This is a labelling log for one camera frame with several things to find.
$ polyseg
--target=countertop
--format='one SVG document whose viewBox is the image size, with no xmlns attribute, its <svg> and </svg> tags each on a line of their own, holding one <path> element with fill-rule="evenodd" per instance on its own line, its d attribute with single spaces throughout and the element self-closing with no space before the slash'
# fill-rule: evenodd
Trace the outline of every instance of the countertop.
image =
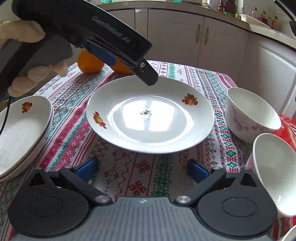
<svg viewBox="0 0 296 241">
<path fill-rule="evenodd" d="M 250 25 L 244 21 L 238 20 L 234 17 L 227 16 L 220 12 L 210 10 L 208 8 L 202 6 L 194 6 L 183 3 L 175 3 L 175 2 L 166 2 L 166 1 L 118 1 L 113 3 L 100 4 L 100 8 L 111 11 L 111 10 L 120 10 L 120 9 L 139 9 L 139 8 L 148 8 L 148 9 L 167 9 L 167 10 L 175 10 L 181 12 L 188 12 L 197 15 L 202 15 L 209 18 L 214 18 L 232 25 L 235 25 L 239 28 L 245 29 L 246 31 L 250 31 L 252 33 L 267 37 L 269 39 L 275 40 L 278 43 L 281 43 L 294 51 L 296 51 L 296 38 L 292 36 L 288 36 L 284 33 L 278 32 L 273 29 Z"/>
</svg>

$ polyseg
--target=cabinet handle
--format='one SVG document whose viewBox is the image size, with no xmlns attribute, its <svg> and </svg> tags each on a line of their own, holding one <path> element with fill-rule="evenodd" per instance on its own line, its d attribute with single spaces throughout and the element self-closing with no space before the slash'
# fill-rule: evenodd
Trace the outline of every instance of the cabinet handle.
<svg viewBox="0 0 296 241">
<path fill-rule="evenodd" d="M 207 27 L 207 35 L 205 36 L 205 45 L 207 45 L 207 41 L 209 40 L 209 33 L 210 33 L 210 27 Z"/>
<path fill-rule="evenodd" d="M 196 40 L 195 42 L 198 44 L 199 40 L 200 40 L 200 24 L 198 25 L 198 31 L 197 31 L 197 36 L 196 36 Z"/>
</svg>

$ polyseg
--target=bowl with pink floral pattern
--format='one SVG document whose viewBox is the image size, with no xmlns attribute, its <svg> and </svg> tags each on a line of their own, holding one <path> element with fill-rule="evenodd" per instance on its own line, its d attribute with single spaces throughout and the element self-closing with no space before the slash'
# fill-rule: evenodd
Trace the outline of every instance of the bowl with pink floral pattern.
<svg viewBox="0 0 296 241">
<path fill-rule="evenodd" d="M 239 139 L 252 144 L 262 133 L 280 129 L 277 112 L 258 95 L 237 87 L 227 90 L 225 118 L 229 129 Z"/>
</svg>

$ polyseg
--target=black cable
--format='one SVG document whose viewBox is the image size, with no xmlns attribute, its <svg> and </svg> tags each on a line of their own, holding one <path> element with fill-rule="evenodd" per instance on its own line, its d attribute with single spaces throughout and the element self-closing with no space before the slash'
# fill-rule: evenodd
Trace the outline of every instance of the black cable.
<svg viewBox="0 0 296 241">
<path fill-rule="evenodd" d="M 11 96 L 9 96 L 9 99 L 8 99 L 6 115 L 5 115 L 5 118 L 4 118 L 4 122 L 2 124 L 2 128 L 0 130 L 0 135 L 2 134 L 2 131 L 3 131 L 4 127 L 5 127 L 5 123 L 6 123 L 6 120 L 7 120 L 7 117 L 8 117 L 10 103 L 11 103 Z"/>
</svg>

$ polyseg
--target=patterned tablecloth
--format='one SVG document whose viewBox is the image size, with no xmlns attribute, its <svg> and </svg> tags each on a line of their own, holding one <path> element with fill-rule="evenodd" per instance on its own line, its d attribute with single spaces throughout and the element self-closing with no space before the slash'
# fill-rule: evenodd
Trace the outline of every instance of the patterned tablecloth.
<svg viewBox="0 0 296 241">
<path fill-rule="evenodd" d="M 215 125 L 201 144 L 179 153 L 147 155 L 107 143 L 89 126 L 85 108 L 96 89 L 121 76 L 107 65 L 97 74 L 83 74 L 74 64 L 69 67 L 67 77 L 55 77 L 36 93 L 50 99 L 54 106 L 54 119 L 46 145 L 34 165 L 42 166 L 46 171 L 57 171 L 63 166 L 77 166 L 96 157 L 100 169 L 93 185 L 112 198 L 126 195 L 170 195 L 174 198 L 184 193 L 195 185 L 186 176 L 187 161 L 191 158 L 208 167 L 220 166 L 228 172 L 239 172 L 252 148 L 236 138 L 225 121 L 226 90 L 236 86 L 234 82 L 225 74 L 208 70 L 157 61 L 149 63 L 160 76 L 191 85 L 212 104 Z M 31 168 L 13 180 L 0 183 L 1 240 L 13 236 L 7 209 Z M 292 219 L 282 218 L 276 222 L 271 234 L 278 239 L 292 225 Z"/>
</svg>

